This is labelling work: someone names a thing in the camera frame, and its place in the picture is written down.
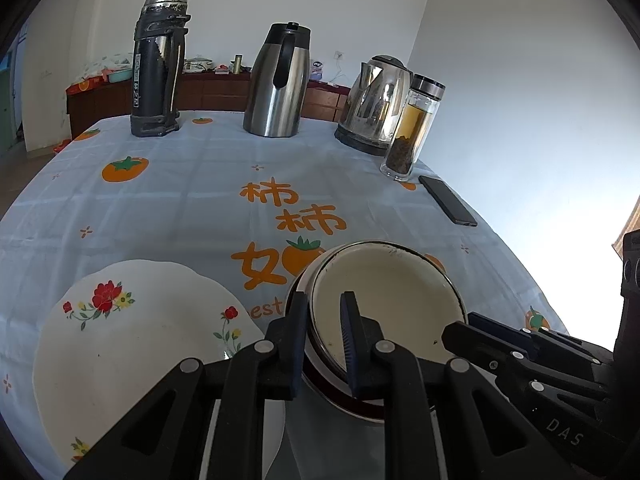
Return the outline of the steel carafe black lid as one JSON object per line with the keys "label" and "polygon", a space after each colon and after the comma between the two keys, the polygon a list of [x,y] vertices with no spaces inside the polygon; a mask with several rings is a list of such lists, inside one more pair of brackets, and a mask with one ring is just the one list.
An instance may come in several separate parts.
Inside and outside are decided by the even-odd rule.
{"label": "steel carafe black lid", "polygon": [[271,25],[250,71],[245,131],[263,138],[296,135],[310,77],[310,35],[296,22]]}

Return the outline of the stainless electric kettle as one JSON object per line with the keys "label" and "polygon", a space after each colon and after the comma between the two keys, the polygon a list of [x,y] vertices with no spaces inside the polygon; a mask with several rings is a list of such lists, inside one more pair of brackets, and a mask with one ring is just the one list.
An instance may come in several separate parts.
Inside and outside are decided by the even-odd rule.
{"label": "stainless electric kettle", "polygon": [[343,144],[383,156],[397,125],[412,73],[401,60],[386,54],[363,62],[347,96],[334,136]]}

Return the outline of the black smartphone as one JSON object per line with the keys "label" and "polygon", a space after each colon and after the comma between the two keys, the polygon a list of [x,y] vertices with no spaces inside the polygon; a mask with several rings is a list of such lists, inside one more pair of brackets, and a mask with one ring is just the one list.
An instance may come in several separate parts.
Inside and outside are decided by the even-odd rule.
{"label": "black smartphone", "polygon": [[419,182],[427,190],[447,218],[458,226],[477,226],[477,221],[466,209],[460,198],[440,179],[420,176]]}

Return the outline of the red flower white plate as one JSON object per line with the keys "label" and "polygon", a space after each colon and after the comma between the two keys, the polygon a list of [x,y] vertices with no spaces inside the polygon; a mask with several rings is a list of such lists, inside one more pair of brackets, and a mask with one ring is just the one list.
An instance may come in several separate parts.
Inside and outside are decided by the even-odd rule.
{"label": "red flower white plate", "polygon": [[262,336],[239,299],[186,266],[111,264],[43,325],[34,388],[47,437],[71,467],[182,359],[230,359]]}

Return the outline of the glass tea bottle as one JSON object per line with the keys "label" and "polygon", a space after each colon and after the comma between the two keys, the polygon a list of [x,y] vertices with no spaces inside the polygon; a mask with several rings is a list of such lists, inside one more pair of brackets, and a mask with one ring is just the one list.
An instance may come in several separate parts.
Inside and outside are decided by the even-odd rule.
{"label": "glass tea bottle", "polygon": [[382,161],[382,174],[406,182],[418,162],[446,87],[439,81],[413,74],[390,146]]}

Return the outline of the pink plastic bowl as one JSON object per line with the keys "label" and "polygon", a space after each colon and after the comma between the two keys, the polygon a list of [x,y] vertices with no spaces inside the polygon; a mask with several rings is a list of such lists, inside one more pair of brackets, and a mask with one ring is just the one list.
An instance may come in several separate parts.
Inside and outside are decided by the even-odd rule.
{"label": "pink plastic bowl", "polygon": [[[320,257],[314,260],[314,262],[311,263],[311,265],[308,266],[308,268],[300,276],[297,290],[299,292],[304,292],[307,295],[308,301],[311,301],[311,291],[312,284],[314,284],[314,277],[321,268],[322,264],[329,258],[330,253],[324,252]],[[341,369],[341,367],[335,365],[329,358],[324,355],[321,344],[318,344],[316,338],[314,338],[314,323],[312,322],[312,316],[310,316],[307,320],[307,343],[305,352],[306,357],[325,382],[327,382],[340,393],[344,393],[350,398],[352,397],[352,393],[350,392],[346,380],[346,373]]]}

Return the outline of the dark wooden sideboard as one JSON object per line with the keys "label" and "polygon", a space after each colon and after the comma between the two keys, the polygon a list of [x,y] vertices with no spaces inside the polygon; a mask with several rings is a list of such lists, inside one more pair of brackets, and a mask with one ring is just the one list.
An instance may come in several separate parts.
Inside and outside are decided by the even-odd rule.
{"label": "dark wooden sideboard", "polygon": [[[250,75],[183,74],[178,78],[178,110],[245,110]],[[343,113],[349,88],[326,82],[308,84],[302,108],[303,118],[338,122]],[[73,138],[81,136],[103,118],[131,112],[131,81],[107,82],[101,77],[74,84],[66,90],[66,113]]]}

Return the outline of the dark tall thermos flask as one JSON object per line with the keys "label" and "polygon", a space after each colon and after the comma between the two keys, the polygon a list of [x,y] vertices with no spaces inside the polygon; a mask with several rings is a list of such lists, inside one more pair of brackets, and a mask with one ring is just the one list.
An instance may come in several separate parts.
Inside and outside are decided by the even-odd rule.
{"label": "dark tall thermos flask", "polygon": [[188,0],[145,0],[134,31],[131,133],[166,136],[179,129],[178,77],[186,50]]}

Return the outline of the stainless steel bowl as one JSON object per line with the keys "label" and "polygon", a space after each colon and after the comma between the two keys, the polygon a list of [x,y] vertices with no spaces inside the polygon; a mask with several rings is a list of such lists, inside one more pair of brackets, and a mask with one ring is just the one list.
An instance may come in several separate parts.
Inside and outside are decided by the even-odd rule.
{"label": "stainless steel bowl", "polygon": [[364,318],[380,324],[385,338],[420,359],[451,358],[442,331],[466,319],[465,308],[442,266],[391,242],[343,244],[324,252],[299,274],[291,292],[308,299],[303,376],[309,387],[342,412],[384,422],[381,399],[361,401],[349,388],[340,317],[343,292],[353,292]]}

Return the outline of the white enamel bowl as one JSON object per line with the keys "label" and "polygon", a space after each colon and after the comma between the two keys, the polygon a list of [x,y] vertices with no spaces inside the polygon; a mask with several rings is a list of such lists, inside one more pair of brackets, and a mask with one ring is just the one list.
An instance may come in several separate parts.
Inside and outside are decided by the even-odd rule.
{"label": "white enamel bowl", "polygon": [[314,336],[329,366],[346,372],[340,320],[343,292],[359,312],[378,321],[385,338],[418,358],[446,363],[444,328],[465,322],[462,299],[445,273],[422,255],[382,242],[346,245],[322,262],[310,282]]}

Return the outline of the persimmon print tablecloth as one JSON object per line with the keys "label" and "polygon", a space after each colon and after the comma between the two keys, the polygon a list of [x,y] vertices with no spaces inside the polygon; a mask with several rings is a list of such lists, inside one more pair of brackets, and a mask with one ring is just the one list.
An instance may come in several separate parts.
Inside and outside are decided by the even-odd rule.
{"label": "persimmon print tablecloth", "polygon": [[182,263],[230,289],[259,326],[285,289],[247,287],[247,248],[292,256],[298,240],[332,248],[391,240],[432,256],[472,310],[515,327],[563,326],[540,287],[485,222],[457,226],[418,179],[384,177],[378,160],[305,119],[263,139],[238,113],[185,112],[180,128],[137,138],[125,116],[100,120],[55,155],[1,221],[1,413],[43,478],[65,465],[36,409],[32,370],[44,319],[77,280],[111,263]]}

